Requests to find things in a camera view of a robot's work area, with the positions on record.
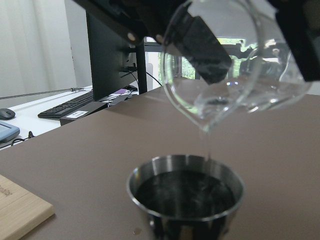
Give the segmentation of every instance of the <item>metal cup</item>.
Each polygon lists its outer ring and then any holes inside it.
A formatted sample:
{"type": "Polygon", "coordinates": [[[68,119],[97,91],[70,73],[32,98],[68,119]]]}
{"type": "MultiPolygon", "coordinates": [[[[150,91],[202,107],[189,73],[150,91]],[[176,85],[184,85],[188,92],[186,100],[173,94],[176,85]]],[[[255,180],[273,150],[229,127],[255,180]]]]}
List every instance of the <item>metal cup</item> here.
{"type": "MultiPolygon", "coordinates": [[[[131,173],[126,187],[130,198],[140,208],[145,219],[147,225],[145,231],[149,231],[156,240],[220,240],[228,232],[244,196],[243,181],[234,171],[218,161],[205,161],[203,157],[194,155],[155,157],[131,173]],[[218,179],[232,192],[234,204],[222,212],[209,216],[177,217],[149,209],[136,198],[140,186],[147,180],[174,171],[208,174],[218,179]]],[[[175,208],[179,208],[179,196],[173,194],[173,198],[175,198],[175,208]]]]}

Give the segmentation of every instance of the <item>cup rim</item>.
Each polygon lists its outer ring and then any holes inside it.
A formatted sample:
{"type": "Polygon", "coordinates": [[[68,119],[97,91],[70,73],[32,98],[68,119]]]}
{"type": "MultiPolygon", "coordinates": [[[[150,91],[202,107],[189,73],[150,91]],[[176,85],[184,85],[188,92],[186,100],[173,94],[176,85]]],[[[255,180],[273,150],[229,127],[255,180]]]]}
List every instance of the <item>cup rim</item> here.
{"type": "Polygon", "coordinates": [[[203,158],[203,156],[197,156],[197,155],[189,155],[189,154],[173,154],[173,155],[164,155],[164,156],[157,156],[157,157],[154,157],[152,158],[150,161],[147,161],[147,162],[144,162],[143,164],[141,164],[140,166],[136,167],[129,175],[129,177],[127,178],[127,181],[126,181],[126,191],[129,195],[129,197],[131,198],[131,200],[140,208],[142,209],[144,212],[148,213],[149,215],[152,215],[152,216],[156,216],[156,217],[159,217],[159,218],[165,218],[165,219],[168,219],[168,220],[173,220],[173,221],[186,221],[186,222],[208,222],[208,221],[212,221],[212,220],[215,220],[215,219],[219,219],[219,218],[222,218],[222,217],[225,217],[227,215],[230,215],[232,212],[235,212],[239,206],[242,204],[243,202],[243,199],[244,199],[244,196],[245,196],[245,184],[244,184],[244,181],[242,180],[242,178],[239,176],[239,174],[237,174],[235,171],[233,171],[229,166],[227,166],[226,164],[220,162],[220,161],[217,161],[217,160],[214,160],[214,159],[210,159],[210,161],[214,162],[215,164],[217,165],[220,165],[220,166],[224,166],[224,167],[227,167],[231,172],[232,174],[234,174],[236,176],[236,178],[238,179],[240,185],[242,186],[242,191],[241,191],[241,195],[239,197],[239,199],[236,201],[236,203],[222,211],[222,212],[219,212],[219,213],[216,213],[214,215],[211,215],[211,216],[205,216],[205,217],[175,217],[175,216],[170,216],[170,215],[166,215],[166,214],[162,214],[160,212],[157,212],[157,211],[154,211],[154,210],[151,210],[149,208],[147,208],[145,205],[143,205],[138,199],[136,199],[136,197],[132,194],[131,192],[131,189],[130,189],[130,180],[131,178],[133,177],[133,175],[135,174],[135,172],[138,171],[138,169],[142,168],[143,166],[146,166],[147,164],[149,164],[150,162],[152,161],[156,161],[158,159],[162,159],[162,158],[168,158],[168,157],[197,157],[197,158],[203,158]]]}

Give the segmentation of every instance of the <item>white desk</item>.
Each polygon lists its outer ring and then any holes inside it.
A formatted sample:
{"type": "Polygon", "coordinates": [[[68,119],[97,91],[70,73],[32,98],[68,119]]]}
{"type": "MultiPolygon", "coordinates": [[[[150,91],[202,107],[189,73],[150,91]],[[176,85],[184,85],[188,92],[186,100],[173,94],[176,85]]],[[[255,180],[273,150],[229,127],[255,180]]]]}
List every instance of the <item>white desk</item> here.
{"type": "MultiPolygon", "coordinates": [[[[32,131],[34,136],[49,132],[61,126],[59,119],[38,118],[38,114],[91,91],[91,87],[92,86],[85,87],[84,90],[77,92],[63,92],[10,107],[10,109],[15,112],[15,118],[2,121],[20,128],[20,134],[16,138],[27,138],[29,131],[32,131]]],[[[120,94],[111,94],[108,99],[117,97],[118,95],[120,94]]],[[[0,143],[0,147],[8,145],[9,143],[10,142],[0,143]]]]}

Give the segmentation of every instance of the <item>metal rod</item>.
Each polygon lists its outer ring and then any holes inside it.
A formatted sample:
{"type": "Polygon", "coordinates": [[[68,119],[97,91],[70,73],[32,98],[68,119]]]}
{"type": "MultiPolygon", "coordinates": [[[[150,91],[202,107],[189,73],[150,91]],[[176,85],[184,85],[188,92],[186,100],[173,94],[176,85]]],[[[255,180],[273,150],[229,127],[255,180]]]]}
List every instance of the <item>metal rod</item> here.
{"type": "Polygon", "coordinates": [[[13,95],[13,96],[2,96],[0,97],[0,100],[27,97],[27,96],[40,95],[40,94],[51,94],[51,93],[58,93],[58,92],[76,92],[82,89],[83,88],[71,87],[71,88],[66,88],[61,90],[41,91],[41,92],[27,93],[27,94],[21,94],[21,95],[13,95]]]}

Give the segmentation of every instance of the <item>brown table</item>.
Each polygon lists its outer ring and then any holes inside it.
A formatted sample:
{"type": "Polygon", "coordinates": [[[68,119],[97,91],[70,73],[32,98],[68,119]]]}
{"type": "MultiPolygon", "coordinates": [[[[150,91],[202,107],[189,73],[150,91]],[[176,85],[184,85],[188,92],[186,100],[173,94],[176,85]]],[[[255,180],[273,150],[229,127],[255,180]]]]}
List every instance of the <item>brown table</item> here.
{"type": "MultiPolygon", "coordinates": [[[[282,110],[238,110],[213,131],[213,157],[246,185],[226,240],[320,239],[320,96],[282,110]]],[[[146,240],[129,173],[170,154],[203,155],[199,130],[162,88],[0,152],[0,174],[52,203],[23,239],[146,240]]]]}

